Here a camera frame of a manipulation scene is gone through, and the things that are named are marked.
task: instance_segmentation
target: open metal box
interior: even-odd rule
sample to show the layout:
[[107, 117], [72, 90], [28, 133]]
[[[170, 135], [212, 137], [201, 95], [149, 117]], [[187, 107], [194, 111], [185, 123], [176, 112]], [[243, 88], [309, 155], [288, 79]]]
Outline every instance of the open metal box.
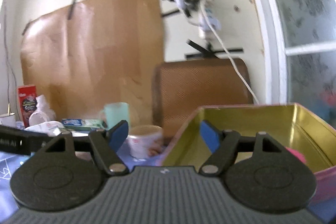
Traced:
[[[193, 165], [199, 169], [211, 155], [199, 133], [202, 120], [208, 120], [220, 130], [236, 130], [243, 136], [267, 132], [282, 145], [304, 154], [307, 166], [318, 180], [315, 201], [336, 196], [336, 167], [333, 168], [336, 165], [336, 130], [303, 106], [200, 107], [177, 132], [159, 164]], [[237, 160], [249, 156], [242, 153]]]

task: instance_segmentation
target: toothpaste box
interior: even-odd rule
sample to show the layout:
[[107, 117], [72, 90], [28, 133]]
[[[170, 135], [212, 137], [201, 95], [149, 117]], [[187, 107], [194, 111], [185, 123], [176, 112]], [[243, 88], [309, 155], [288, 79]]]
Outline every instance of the toothpaste box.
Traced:
[[90, 131], [103, 128], [103, 121], [98, 119], [62, 119], [65, 128], [77, 131]]

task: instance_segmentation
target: red snack box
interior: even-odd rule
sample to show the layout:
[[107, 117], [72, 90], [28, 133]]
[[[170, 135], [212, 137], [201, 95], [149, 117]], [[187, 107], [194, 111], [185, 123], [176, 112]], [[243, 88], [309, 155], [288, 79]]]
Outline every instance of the red snack box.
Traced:
[[17, 88], [21, 115], [25, 127], [29, 126], [29, 117], [36, 110], [36, 86], [23, 85]]

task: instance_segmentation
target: white window frame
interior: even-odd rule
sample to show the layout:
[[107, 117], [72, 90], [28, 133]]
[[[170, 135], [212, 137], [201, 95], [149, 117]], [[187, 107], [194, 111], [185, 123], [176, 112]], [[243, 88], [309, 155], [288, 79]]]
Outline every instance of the white window frame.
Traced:
[[285, 47], [276, 0], [256, 0], [256, 8], [265, 48], [266, 103], [285, 104], [288, 102], [287, 56], [336, 51], [336, 41]]

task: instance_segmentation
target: blue cloth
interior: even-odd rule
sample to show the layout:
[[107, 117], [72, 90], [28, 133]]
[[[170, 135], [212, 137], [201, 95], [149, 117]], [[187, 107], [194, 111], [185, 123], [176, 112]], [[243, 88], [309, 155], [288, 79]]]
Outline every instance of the blue cloth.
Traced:
[[19, 156], [0, 152], [0, 221], [8, 218], [17, 210], [17, 205], [12, 197], [9, 180], [28, 156]]
[[336, 217], [336, 198], [309, 206], [309, 210], [325, 223], [329, 223]]
[[138, 160], [131, 156], [129, 145], [126, 142], [120, 147], [117, 155], [122, 159], [130, 171], [133, 170], [134, 166], [145, 165], [145, 166], [155, 166], [157, 160], [160, 159], [161, 155], [151, 157], [147, 160]]

